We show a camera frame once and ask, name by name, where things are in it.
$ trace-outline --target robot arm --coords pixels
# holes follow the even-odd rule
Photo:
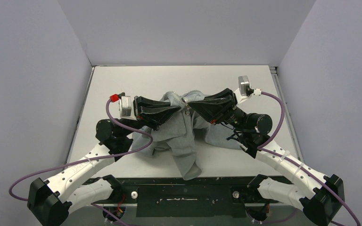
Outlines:
[[[158,129],[174,112],[180,110],[180,107],[170,106],[170,103],[143,97],[136,97],[134,101],[130,101],[131,107],[129,98],[125,97],[124,93],[111,98],[112,101],[121,99],[121,111],[131,113],[132,109],[135,112],[135,118],[118,120],[134,129],[141,129],[143,126]],[[31,183],[27,207],[43,226],[61,225],[70,213],[99,200],[119,201],[123,195],[121,183],[112,175],[100,178],[90,185],[81,185],[99,170],[122,157],[107,156],[129,151],[132,139],[127,135],[130,133],[132,131],[113,124],[108,119],[100,120],[96,126],[96,138],[100,143],[80,159],[87,161],[70,166],[46,180],[38,178]]]
[[[279,147],[275,141],[262,147],[274,153],[258,148],[266,144],[270,138],[268,133],[272,129],[271,117],[266,114],[245,113],[237,104],[252,95],[261,94],[260,89],[250,87],[247,77],[244,76],[239,78],[239,89],[235,92],[225,89],[218,94],[205,97],[204,100],[186,104],[213,125],[232,125],[235,128],[234,135],[227,138],[228,140],[237,140],[244,152],[271,166],[293,183],[287,185],[258,175],[248,185],[250,192],[259,194],[264,199],[273,199],[303,210],[304,214],[319,226],[328,225],[340,209],[341,203],[319,182],[302,172],[302,169],[309,170],[344,199],[342,180],[336,175],[329,178],[311,169],[293,157],[289,151]],[[135,129],[148,126],[157,130],[180,110],[180,107],[170,106],[168,102],[143,97],[135,97],[132,100],[124,93],[113,95],[111,99],[113,102],[119,101],[119,122]],[[88,161],[71,166],[45,181],[38,178],[32,182],[27,206],[43,226],[58,226],[69,213],[85,205],[104,199],[117,202],[123,194],[121,184],[111,175],[90,185],[81,186],[96,172],[119,160],[121,156],[92,161],[91,158],[125,153],[132,143],[132,139],[127,137],[131,131],[113,124],[110,120],[99,121],[96,131],[96,138],[100,143],[81,158]],[[288,159],[297,162],[298,166],[287,161]]]
[[[251,96],[261,94],[261,89],[251,88],[247,77],[243,76],[239,78],[239,89],[235,92],[225,89],[203,100],[189,102],[188,105],[213,125],[220,123],[232,125],[234,135],[227,138],[228,140],[237,140],[244,152],[271,166],[293,183],[286,185],[258,175],[248,185],[251,192],[259,193],[265,199],[277,200],[303,210],[304,214],[319,226],[328,225],[342,204],[303,170],[312,173],[342,200],[344,200],[343,181],[336,175],[329,178],[313,170],[292,156],[289,151],[278,146],[275,141],[266,142],[270,138],[268,133],[272,129],[271,117],[266,114],[245,113],[237,107]]]

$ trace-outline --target silver bolt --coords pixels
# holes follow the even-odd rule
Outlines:
[[[131,198],[133,199],[138,198],[138,192],[131,192]]]
[[[232,197],[234,197],[234,198],[239,198],[239,191],[235,191],[235,192],[233,192],[232,193]]]

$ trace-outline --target crumpled fabric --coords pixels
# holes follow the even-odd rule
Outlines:
[[[231,129],[222,125],[214,126],[206,122],[198,113],[192,109],[187,109],[186,104],[181,99],[183,97],[187,102],[190,102],[203,100],[205,96],[207,95],[198,90],[193,90],[182,96],[172,91],[166,92],[160,101],[170,102],[171,106],[180,106],[181,109],[161,125],[159,130],[153,130],[149,127],[141,129],[153,136],[153,143],[139,153],[154,156],[155,150],[169,149],[182,178],[190,180],[198,177],[202,172],[197,159],[194,130],[202,129],[204,140],[208,144],[229,149],[240,149],[235,140],[226,140],[233,134]],[[132,138],[134,139],[132,149],[142,147],[149,142],[149,137],[140,133],[133,133]]]

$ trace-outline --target white tabletop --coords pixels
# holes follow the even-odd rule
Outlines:
[[[167,91],[182,95],[197,89],[204,94],[215,94],[225,88],[238,88],[238,76],[247,75],[254,88],[277,95],[266,65],[235,66],[97,66],[93,72],[82,116],[71,148],[69,162],[82,158],[98,140],[95,127],[99,120],[107,119],[105,104],[114,93],[143,96],[159,100]],[[239,105],[247,113],[265,113],[273,119],[273,129],[280,118],[280,106],[270,97],[252,97]],[[110,111],[119,117],[118,104]],[[275,138],[277,143],[297,157],[292,136],[284,123]],[[271,167],[240,150],[231,150],[196,140],[197,157],[202,167],[200,177],[240,177],[264,174],[279,176]],[[95,176],[112,174],[117,178],[165,178],[181,177],[170,151],[156,152],[153,157],[130,154],[107,166]]]

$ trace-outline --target gray wall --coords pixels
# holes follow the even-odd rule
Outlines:
[[[314,0],[59,0],[93,65],[279,65]]]
[[[56,0],[0,0],[0,225],[38,225],[8,188],[65,162],[90,72]]]
[[[344,180],[362,222],[362,1],[317,0],[279,75],[304,160]]]

